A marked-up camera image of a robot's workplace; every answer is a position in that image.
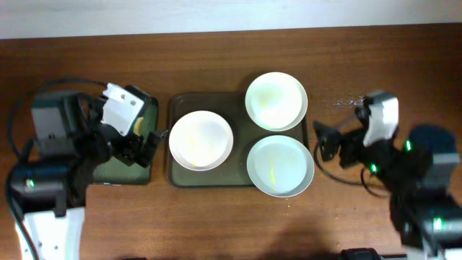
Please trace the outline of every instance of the white plate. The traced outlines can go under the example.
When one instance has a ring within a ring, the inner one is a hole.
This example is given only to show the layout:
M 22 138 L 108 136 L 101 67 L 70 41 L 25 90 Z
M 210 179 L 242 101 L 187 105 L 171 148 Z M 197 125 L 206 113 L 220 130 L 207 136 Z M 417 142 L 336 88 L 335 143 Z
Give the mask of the white plate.
M 261 128 L 285 131 L 305 117 L 308 97 L 297 79 L 285 73 L 271 72 L 250 84 L 245 94 L 245 109 Z
M 232 130 L 223 117 L 196 111 L 180 118 L 172 128 L 169 148 L 173 158 L 190 170 L 210 170 L 230 155 Z
M 250 150 L 247 171 L 262 192 L 287 198 L 310 185 L 315 167 L 310 152 L 299 141 L 288 136 L 269 136 Z

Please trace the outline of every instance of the white wall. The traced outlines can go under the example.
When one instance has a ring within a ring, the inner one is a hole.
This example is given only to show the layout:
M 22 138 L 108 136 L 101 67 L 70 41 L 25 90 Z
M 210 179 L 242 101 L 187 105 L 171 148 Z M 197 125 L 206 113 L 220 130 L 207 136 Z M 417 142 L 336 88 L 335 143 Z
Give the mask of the white wall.
M 462 22 L 462 0 L 0 0 L 0 38 Z

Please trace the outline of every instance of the dark tray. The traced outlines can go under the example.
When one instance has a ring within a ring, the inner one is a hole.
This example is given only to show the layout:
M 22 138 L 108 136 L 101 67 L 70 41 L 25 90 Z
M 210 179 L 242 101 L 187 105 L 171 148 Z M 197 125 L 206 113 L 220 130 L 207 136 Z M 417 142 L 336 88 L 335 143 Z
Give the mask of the dark tray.
M 168 128 L 171 129 L 177 120 L 194 111 L 211 111 L 223 117 L 231 126 L 234 143 L 225 162 L 205 172 L 188 170 L 179 165 L 173 159 L 170 149 L 167 149 L 168 179 L 179 188 L 252 187 L 252 180 L 247 173 L 247 156 L 252 146 L 264 137 L 285 135 L 295 138 L 308 148 L 306 118 L 287 131 L 262 129 L 247 114 L 244 92 L 186 93 L 174 97 L 170 101 Z

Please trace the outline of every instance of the wooden table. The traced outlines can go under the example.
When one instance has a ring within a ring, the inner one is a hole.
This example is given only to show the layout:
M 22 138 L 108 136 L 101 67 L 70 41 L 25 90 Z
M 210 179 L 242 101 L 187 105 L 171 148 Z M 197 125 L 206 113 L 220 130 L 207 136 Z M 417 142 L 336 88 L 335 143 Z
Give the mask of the wooden table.
M 418 123 L 462 137 L 462 25 L 345 27 L 259 32 L 130 35 L 0 41 L 1 120 L 15 98 L 49 79 L 85 77 L 135 84 L 160 102 L 167 123 L 175 94 L 245 91 L 258 75 L 286 72 L 305 86 L 308 122 L 334 124 L 373 90 L 396 94 L 402 143 Z M 72 86 L 98 93 L 93 86 Z M 18 144 L 34 133 L 29 108 L 14 126 Z M 4 127 L 1 136 L 5 137 Z M 311 148 L 315 135 L 310 127 Z M 0 184 L 15 158 L 1 139 Z M 299 196 L 256 188 L 178 189 L 166 178 L 166 147 L 148 186 L 90 186 L 82 259 L 259 259 L 306 257 L 343 248 L 403 253 L 388 201 L 315 174 Z M 327 168 L 338 170 L 335 162 Z M 452 191 L 462 199 L 461 169 Z M 343 177 L 358 179 L 354 168 Z M 19 257 L 12 217 L 0 195 L 0 252 Z

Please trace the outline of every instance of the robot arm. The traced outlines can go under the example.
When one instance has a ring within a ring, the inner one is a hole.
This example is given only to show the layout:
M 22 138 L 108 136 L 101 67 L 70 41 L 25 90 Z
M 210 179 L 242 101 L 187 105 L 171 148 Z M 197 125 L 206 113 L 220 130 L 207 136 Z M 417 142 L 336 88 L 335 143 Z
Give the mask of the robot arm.
M 324 162 L 339 151 L 342 168 L 361 163 L 382 182 L 391 193 L 391 221 L 410 259 L 459 259 L 462 209 L 448 193 L 450 177 L 459 163 L 453 135 L 436 126 L 418 126 L 403 149 L 396 149 L 393 141 L 398 129 L 398 100 L 390 93 L 367 96 L 355 117 L 362 128 L 344 134 L 314 122 L 318 138 L 315 161 L 318 148 Z M 333 178 L 363 185 L 376 195 L 363 177 L 361 183 Z
M 73 82 L 82 83 L 55 84 Z M 85 191 L 93 183 L 93 170 L 112 156 L 148 167 L 165 137 L 154 129 L 146 140 L 139 134 L 142 115 L 151 105 L 147 93 L 108 83 L 103 94 L 96 100 L 77 92 L 35 98 L 36 139 L 19 154 L 6 182 L 23 259 L 79 259 Z M 40 155 L 37 161 L 29 159 L 33 146 Z

